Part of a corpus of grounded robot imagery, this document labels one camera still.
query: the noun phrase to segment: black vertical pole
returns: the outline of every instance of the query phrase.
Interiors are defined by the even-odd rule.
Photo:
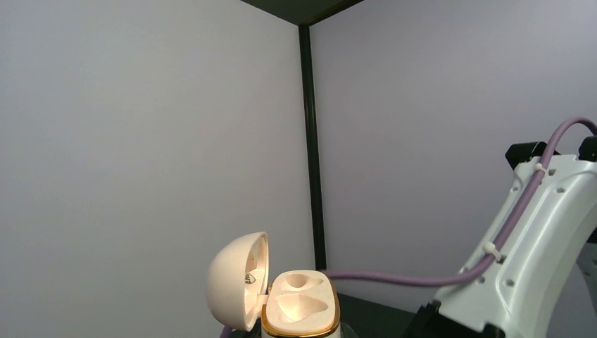
[[[315,114],[315,85],[313,83],[313,60],[311,58],[311,37],[308,25],[298,27],[301,46],[301,69],[303,73],[303,99],[307,132],[307,159],[309,165],[309,186],[311,192],[311,218],[313,219],[313,244],[315,248],[315,269],[325,270],[325,233],[323,229],[323,205],[321,198],[321,172],[317,117]]]

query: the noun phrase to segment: open earbud case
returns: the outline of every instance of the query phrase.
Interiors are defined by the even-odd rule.
[[[206,298],[220,323],[251,331],[261,317],[263,338],[341,338],[340,306],[329,278],[311,270],[279,275],[269,287],[265,232],[240,237],[214,258]]]

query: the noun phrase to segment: cable clip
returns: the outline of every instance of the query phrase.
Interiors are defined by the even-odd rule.
[[[535,171],[542,171],[542,172],[544,172],[544,173],[545,173],[545,175],[547,175],[547,169],[545,169],[545,168],[543,167],[543,165],[542,165],[542,164],[540,164],[540,163],[537,163],[537,164],[535,165]]]
[[[498,262],[502,260],[502,254],[500,253],[500,251],[498,251],[498,249],[496,249],[496,245],[491,242],[485,243],[485,245],[483,246],[483,252],[486,254],[494,255],[496,257],[496,261]]]

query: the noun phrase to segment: gray wall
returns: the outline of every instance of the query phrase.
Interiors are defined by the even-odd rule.
[[[0,1],[0,32],[0,337],[216,337],[208,265],[259,230],[273,275],[313,268],[295,26]]]
[[[313,28],[331,269],[450,275],[512,177],[515,142],[597,120],[597,3],[367,0]],[[559,150],[575,152],[575,127]],[[415,311],[434,290],[339,282]],[[594,337],[576,269],[551,337]]]

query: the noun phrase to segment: open lid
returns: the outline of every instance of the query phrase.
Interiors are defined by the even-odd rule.
[[[209,268],[206,298],[213,317],[236,330],[251,331],[268,288],[268,236],[248,234],[230,242]]]

